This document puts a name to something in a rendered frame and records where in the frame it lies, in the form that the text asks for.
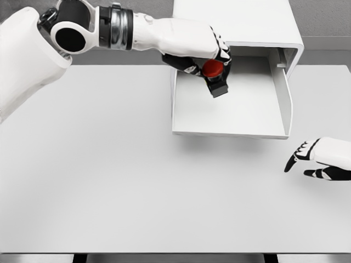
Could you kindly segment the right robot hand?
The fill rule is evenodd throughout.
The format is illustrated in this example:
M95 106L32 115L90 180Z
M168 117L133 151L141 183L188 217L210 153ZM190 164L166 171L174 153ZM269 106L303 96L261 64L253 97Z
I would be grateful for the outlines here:
M351 181L351 141L330 137L305 141L293 152L284 172L289 172L298 161L315 161L325 166L305 170L305 176L328 181Z

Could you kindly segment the white tabletop storage cabinet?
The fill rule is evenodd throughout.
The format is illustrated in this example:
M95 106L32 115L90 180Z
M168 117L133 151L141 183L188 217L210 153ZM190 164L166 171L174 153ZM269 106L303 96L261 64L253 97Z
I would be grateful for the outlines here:
M173 17L209 23L229 46L282 48L290 77L304 51L289 0L174 0Z

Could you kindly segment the white cabinet drawer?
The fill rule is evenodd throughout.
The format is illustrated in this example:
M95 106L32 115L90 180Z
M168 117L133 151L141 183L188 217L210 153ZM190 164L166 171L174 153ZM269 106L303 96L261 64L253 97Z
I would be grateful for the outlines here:
M234 57L228 93L217 98L202 79L173 71L173 134L288 139L293 107L280 64L274 54Z

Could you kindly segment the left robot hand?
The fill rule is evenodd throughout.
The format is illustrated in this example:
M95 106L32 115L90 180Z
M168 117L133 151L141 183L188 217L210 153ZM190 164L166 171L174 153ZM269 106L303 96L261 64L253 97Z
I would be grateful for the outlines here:
M224 79L227 80L231 69L231 51L221 35L205 22L170 21L173 31L165 35L160 46L162 61L179 71L203 78L203 64L214 59L224 64Z

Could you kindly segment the red button black load switch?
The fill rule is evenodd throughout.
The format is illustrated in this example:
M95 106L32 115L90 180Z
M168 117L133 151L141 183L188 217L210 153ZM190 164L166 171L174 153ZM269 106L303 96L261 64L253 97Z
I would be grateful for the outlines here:
M202 75L213 98L228 92L227 81L224 79L224 64L220 61L207 60L202 66Z

